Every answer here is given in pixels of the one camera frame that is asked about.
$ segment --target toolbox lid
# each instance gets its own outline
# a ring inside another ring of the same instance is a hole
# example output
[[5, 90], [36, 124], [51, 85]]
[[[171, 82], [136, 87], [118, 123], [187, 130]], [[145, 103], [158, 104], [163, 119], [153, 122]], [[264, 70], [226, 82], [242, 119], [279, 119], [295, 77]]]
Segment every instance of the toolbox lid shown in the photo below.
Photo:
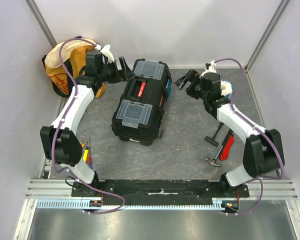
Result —
[[124, 99], [115, 118], [122, 119], [123, 126], [137, 129], [139, 124], [148, 124], [151, 109], [152, 105], [150, 104]]
[[157, 61], [138, 61], [135, 66], [134, 74], [136, 76], [161, 80], [164, 68], [165, 65]]

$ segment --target black toolbox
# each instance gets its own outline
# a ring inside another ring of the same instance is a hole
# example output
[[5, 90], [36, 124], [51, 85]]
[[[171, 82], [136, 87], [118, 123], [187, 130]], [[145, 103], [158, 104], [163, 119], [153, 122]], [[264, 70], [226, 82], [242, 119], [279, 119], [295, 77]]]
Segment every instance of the black toolbox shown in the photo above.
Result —
[[150, 146], [158, 137], [164, 105], [171, 93], [167, 64], [138, 59], [112, 117], [112, 131], [123, 141]]

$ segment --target gray floor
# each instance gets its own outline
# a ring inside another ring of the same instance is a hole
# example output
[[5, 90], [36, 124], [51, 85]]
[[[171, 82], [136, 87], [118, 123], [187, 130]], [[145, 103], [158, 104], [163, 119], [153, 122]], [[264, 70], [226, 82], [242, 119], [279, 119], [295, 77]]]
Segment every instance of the gray floor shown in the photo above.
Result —
[[[254, 202], [241, 201], [242, 209]], [[262, 202], [240, 216], [200, 210], [37, 209], [29, 240], [296, 240], [285, 201]]]
[[[175, 81], [187, 69], [172, 69]], [[237, 89], [241, 80], [239, 69], [218, 69], [221, 79], [230, 81]], [[119, 104], [126, 83], [108, 84], [100, 99], [94, 99], [87, 108], [77, 130], [77, 138], [90, 138], [93, 168], [101, 179], [219, 179], [242, 163], [244, 144], [234, 136], [229, 158], [220, 168], [209, 165], [206, 157], [214, 157], [217, 148], [204, 140], [213, 136], [219, 122], [206, 113], [202, 100], [189, 97], [173, 84], [172, 93], [164, 106], [162, 139], [151, 146], [124, 142], [114, 135], [111, 119]], [[236, 106], [249, 118], [260, 124], [257, 108], [245, 79]], [[228, 131], [224, 126], [216, 140], [221, 143]], [[51, 178], [60, 178], [51, 173]]]

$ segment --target hammer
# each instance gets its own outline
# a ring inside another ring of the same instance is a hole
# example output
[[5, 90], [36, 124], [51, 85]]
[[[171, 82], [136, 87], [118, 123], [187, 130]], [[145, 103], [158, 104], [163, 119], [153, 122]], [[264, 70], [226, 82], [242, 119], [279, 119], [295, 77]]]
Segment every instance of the hammer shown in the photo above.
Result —
[[222, 128], [222, 126], [224, 125], [223, 122], [220, 122], [219, 126], [218, 126], [218, 129], [216, 130], [215, 134], [213, 135], [213, 137], [209, 137], [209, 136], [206, 136], [204, 138], [204, 140], [206, 140], [208, 143], [212, 144], [213, 146], [216, 146], [218, 147], [219, 143], [215, 140], [218, 132], [220, 131], [220, 129]]

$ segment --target yellow bag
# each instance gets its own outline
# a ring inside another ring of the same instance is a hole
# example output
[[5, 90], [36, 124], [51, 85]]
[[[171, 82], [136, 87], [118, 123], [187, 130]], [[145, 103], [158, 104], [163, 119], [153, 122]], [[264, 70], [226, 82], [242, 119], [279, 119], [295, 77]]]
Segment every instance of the yellow bag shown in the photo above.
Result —
[[[96, 44], [96, 42], [91, 39], [83, 39]], [[45, 55], [42, 58], [42, 62], [44, 64], [46, 74], [52, 81], [54, 91], [61, 97], [69, 97], [74, 84], [60, 63], [59, 50], [62, 43], [64, 42], [59, 43], [47, 55]], [[74, 79], [84, 72], [84, 67], [86, 65], [86, 53], [93, 49], [95, 49], [93, 45], [80, 40], [70, 41], [62, 48], [62, 60]]]

